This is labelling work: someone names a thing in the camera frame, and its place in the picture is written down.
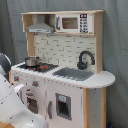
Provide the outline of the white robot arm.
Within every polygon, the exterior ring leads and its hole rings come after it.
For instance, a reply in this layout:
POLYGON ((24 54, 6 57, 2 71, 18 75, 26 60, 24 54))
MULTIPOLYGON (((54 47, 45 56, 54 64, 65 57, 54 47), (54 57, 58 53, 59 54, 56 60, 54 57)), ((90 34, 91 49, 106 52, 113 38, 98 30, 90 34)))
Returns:
POLYGON ((32 113, 5 78, 10 70, 10 59, 0 53, 0 122, 9 123, 14 128, 46 128, 45 118, 32 113))

